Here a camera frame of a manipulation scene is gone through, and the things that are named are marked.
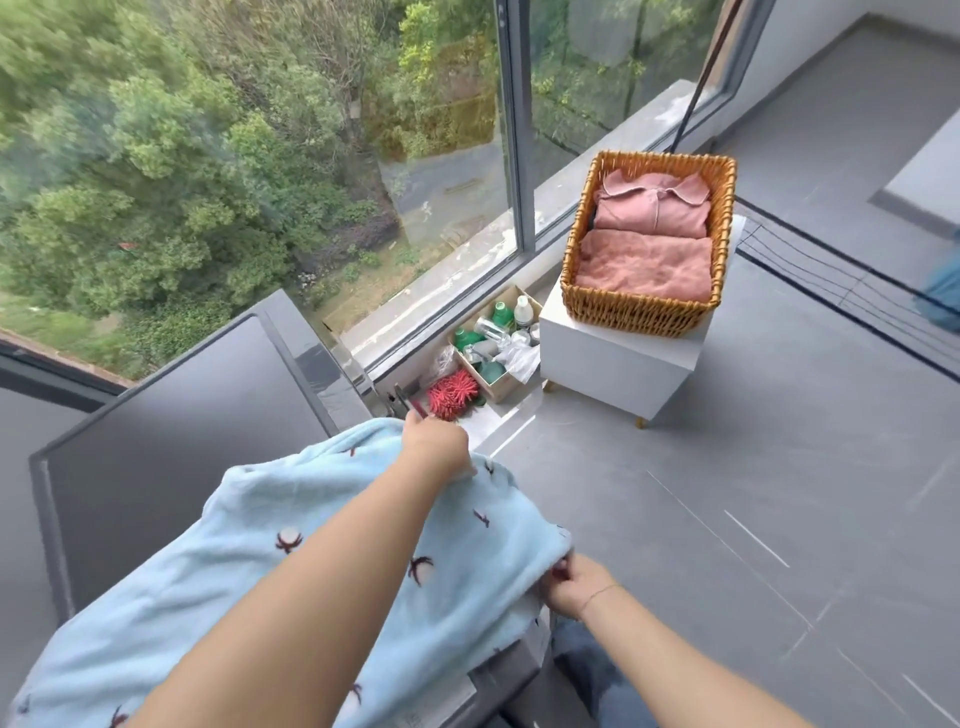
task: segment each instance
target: left hand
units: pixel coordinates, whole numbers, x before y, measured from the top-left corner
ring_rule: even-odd
[[[424,420],[411,410],[403,423],[402,442],[403,454],[416,458],[443,483],[473,469],[467,433],[454,423],[435,417]]]

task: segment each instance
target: hand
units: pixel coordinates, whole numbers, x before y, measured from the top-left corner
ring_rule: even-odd
[[[540,580],[550,610],[579,621],[583,621],[584,609],[592,597],[616,585],[616,579],[604,567],[573,551]]]
[[[459,425],[435,417],[422,419],[411,410],[403,423],[403,454],[438,477],[441,484],[472,470],[467,433]]]

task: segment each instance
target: blue cloth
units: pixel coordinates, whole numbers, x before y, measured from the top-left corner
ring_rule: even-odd
[[[924,293],[934,301],[946,306],[943,308],[924,299],[914,299],[917,310],[931,324],[947,331],[960,331],[960,253],[947,261],[947,265],[938,269],[927,282]]]
[[[400,451],[398,420],[371,420],[303,452],[231,468],[199,521],[53,636],[12,705],[17,728],[108,728],[288,552]],[[530,588],[570,549],[509,471],[437,498],[394,606],[337,718],[369,726],[451,670],[514,642],[540,605]]]

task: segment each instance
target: wall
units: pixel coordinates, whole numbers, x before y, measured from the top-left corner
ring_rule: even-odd
[[[733,99],[703,133],[721,133],[818,51],[870,12],[875,0],[777,0]]]
[[[83,418],[0,389],[0,716],[56,626],[27,458]]]
[[[874,0],[871,10],[931,33],[960,38],[957,0]]]

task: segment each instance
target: pink towel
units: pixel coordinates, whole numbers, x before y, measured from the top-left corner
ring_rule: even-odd
[[[593,194],[593,226],[645,235],[706,237],[710,188],[698,174],[679,177],[650,172],[625,180],[614,169]]]
[[[580,243],[577,285],[678,301],[710,300],[708,237],[592,230]]]

